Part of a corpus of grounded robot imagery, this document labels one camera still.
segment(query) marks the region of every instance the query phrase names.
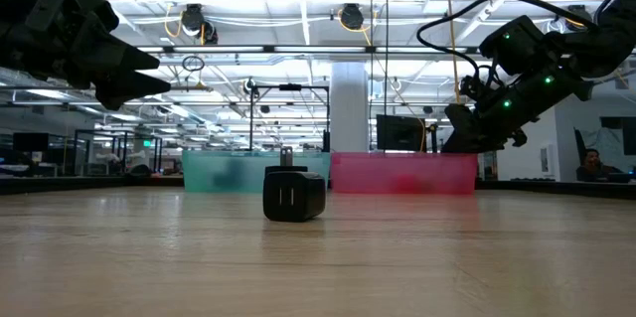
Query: pink container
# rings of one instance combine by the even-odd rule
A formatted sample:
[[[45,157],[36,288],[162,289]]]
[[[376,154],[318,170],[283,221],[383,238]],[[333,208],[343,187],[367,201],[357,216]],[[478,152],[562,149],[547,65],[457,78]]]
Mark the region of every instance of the pink container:
[[[474,154],[333,153],[336,193],[470,195],[475,191]]]

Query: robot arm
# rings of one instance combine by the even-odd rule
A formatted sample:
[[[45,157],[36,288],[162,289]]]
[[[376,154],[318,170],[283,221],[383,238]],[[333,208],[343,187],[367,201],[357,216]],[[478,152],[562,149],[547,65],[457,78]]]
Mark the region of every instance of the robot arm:
[[[588,100],[594,83],[585,78],[600,78],[614,72],[636,45],[636,0],[605,0],[597,13],[597,23],[572,16],[569,12],[538,0],[522,0],[554,11],[582,23],[582,33],[544,35],[530,18],[522,16],[491,34],[480,46],[481,54],[493,59],[486,83],[472,59],[427,43],[432,48],[468,60],[476,74],[462,80],[460,92],[475,101],[471,111],[463,104],[446,107],[454,132],[442,152],[479,153],[503,149],[508,139],[522,146],[527,137],[521,127],[537,121],[539,115],[571,94]],[[455,19],[456,15],[420,29]],[[490,87],[494,69],[500,66],[514,82]]]

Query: teal container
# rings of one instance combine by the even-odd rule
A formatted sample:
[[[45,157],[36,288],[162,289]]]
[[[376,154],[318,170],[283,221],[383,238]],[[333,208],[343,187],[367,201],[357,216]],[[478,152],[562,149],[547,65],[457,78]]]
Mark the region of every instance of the teal container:
[[[293,163],[329,179],[329,153],[294,153]],[[278,152],[184,151],[186,192],[261,193],[265,167],[277,165]]]

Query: wooden surface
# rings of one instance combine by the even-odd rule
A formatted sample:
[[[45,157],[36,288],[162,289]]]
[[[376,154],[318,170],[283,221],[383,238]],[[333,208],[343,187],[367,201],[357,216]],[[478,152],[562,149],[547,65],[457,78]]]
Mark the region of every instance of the wooden surface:
[[[636,205],[128,188],[0,198],[0,316],[634,316]]]

